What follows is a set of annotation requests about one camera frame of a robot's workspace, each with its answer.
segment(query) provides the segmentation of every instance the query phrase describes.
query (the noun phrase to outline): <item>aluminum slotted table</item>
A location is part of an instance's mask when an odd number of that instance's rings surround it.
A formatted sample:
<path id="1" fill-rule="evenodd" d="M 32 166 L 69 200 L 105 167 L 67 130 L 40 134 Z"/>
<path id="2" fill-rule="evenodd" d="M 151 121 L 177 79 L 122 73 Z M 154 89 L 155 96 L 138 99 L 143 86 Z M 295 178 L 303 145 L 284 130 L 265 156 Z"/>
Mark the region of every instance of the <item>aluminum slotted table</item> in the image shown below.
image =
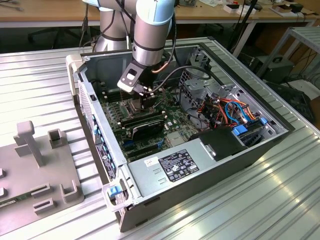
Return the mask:
<path id="1" fill-rule="evenodd" d="M 0 55 L 0 144 L 10 144 L 15 122 L 32 120 L 36 134 L 66 131 L 85 200 L 21 227 L 3 239 L 319 239 L 320 132 L 219 43 L 205 43 L 273 108 L 295 132 L 254 165 L 121 233 L 101 195 L 101 181 L 69 88 L 65 58 L 90 52 L 70 48 Z M 226 73 L 212 71 L 228 83 Z"/>

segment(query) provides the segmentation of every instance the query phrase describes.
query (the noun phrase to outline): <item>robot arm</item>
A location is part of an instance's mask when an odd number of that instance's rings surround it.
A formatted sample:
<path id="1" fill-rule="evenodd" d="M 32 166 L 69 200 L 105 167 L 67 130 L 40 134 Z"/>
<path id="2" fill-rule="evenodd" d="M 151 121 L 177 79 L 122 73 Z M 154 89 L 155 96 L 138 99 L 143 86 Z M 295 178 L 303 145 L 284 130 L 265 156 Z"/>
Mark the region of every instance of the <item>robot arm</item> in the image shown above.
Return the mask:
<path id="1" fill-rule="evenodd" d="M 124 32 L 124 23 L 115 19 L 125 9 L 131 17 L 135 18 L 134 41 L 132 48 L 133 61 L 122 74 L 117 86 L 128 93 L 141 94 L 152 85 L 152 72 L 162 60 L 168 32 L 171 28 L 171 19 L 174 14 L 175 0 L 83 0 L 84 2 L 99 7 L 101 26 L 107 26 L 111 21 L 111 13 L 115 12 L 113 23 L 109 31 L 101 37 L 101 41 L 109 42 L 115 46 L 115 40 L 121 39 Z M 108 12 L 109 17 L 103 21 L 103 12 Z M 130 28 L 129 18 L 126 17 L 127 29 Z"/>
<path id="2" fill-rule="evenodd" d="M 133 61 L 117 84 L 120 89 L 128 93 L 137 92 L 143 95 L 143 92 L 152 85 L 152 76 L 149 73 L 161 62 L 167 35 L 171 28 L 174 3 L 174 0 L 137 1 L 132 48 Z"/>

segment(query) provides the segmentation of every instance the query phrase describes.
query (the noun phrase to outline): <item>power supply label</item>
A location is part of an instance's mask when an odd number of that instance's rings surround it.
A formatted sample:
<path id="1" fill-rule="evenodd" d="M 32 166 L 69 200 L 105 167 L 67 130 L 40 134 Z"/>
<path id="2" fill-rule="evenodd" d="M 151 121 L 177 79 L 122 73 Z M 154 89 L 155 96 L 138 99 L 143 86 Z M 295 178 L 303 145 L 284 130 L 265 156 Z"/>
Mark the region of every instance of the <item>power supply label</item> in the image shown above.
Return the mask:
<path id="1" fill-rule="evenodd" d="M 160 158 L 159 162 L 170 182 L 178 181 L 199 171 L 195 161 L 191 158 L 186 149 Z"/>

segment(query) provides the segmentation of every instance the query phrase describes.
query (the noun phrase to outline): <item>orange wire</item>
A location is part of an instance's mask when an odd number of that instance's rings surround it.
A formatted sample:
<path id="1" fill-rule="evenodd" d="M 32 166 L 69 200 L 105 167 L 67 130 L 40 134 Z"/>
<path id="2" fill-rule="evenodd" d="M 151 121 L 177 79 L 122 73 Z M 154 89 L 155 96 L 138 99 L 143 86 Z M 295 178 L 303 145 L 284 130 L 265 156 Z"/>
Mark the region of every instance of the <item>orange wire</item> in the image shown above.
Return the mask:
<path id="1" fill-rule="evenodd" d="M 220 108 L 220 111 L 222 112 L 222 115 L 224 117 L 224 120 L 225 120 L 225 123 L 227 124 L 228 123 L 228 118 L 227 118 L 227 115 L 225 114 L 224 110 L 222 109 L 221 105 L 219 104 L 219 108 Z"/>
<path id="2" fill-rule="evenodd" d="M 217 116 L 216 116 L 216 119 L 215 119 L 216 121 L 218 120 L 219 115 L 220 115 L 220 111 L 218 112 L 218 114 L 217 114 Z"/>
<path id="3" fill-rule="evenodd" d="M 166 67 L 168 66 L 168 63 L 166 62 L 165 64 L 163 64 L 162 67 L 160 67 L 158 70 L 152 70 L 151 72 L 153 74 L 157 74 L 157 73 L 160 73 L 163 69 L 165 69 Z"/>
<path id="4" fill-rule="evenodd" d="M 239 103 L 239 104 L 246 105 L 246 104 L 245 104 L 244 102 L 242 102 L 242 101 L 232 100 L 232 99 L 227 99 L 227 98 L 222 98 L 222 99 L 220 99 L 220 101 L 227 102 L 227 103 L 228 103 L 228 102 L 236 102 L 236 103 Z M 246 109 L 245 109 L 244 111 L 249 115 L 249 117 L 251 118 L 251 120 L 255 120 L 255 119 L 256 119 L 255 116 L 252 115 L 249 107 L 247 107 L 247 111 L 246 111 Z"/>

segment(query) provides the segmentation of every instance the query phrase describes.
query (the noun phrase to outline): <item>table leg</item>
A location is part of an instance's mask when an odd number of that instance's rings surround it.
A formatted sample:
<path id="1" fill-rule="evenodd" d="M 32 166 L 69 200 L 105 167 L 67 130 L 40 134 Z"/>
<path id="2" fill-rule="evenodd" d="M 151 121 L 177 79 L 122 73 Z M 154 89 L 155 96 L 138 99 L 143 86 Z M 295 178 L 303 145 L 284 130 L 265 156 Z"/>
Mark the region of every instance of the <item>table leg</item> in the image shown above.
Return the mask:
<path id="1" fill-rule="evenodd" d="M 306 24 L 306 27 L 312 27 L 312 25 L 315 23 L 315 21 L 310 21 Z M 298 44 L 300 43 L 299 40 L 294 40 L 292 45 L 289 47 L 289 49 L 285 52 L 283 55 L 284 58 L 289 59 L 291 57 L 291 54 L 294 52 Z"/>
<path id="2" fill-rule="evenodd" d="M 250 34 L 252 33 L 253 29 L 256 26 L 256 22 L 250 22 L 248 24 L 248 26 L 245 28 L 245 31 L 242 35 L 242 37 L 240 38 L 239 42 L 237 43 L 235 50 L 233 51 L 233 56 L 235 56 L 236 58 L 239 56 L 239 54 L 241 53 L 242 48 L 244 47 L 244 45 L 246 44 Z"/>

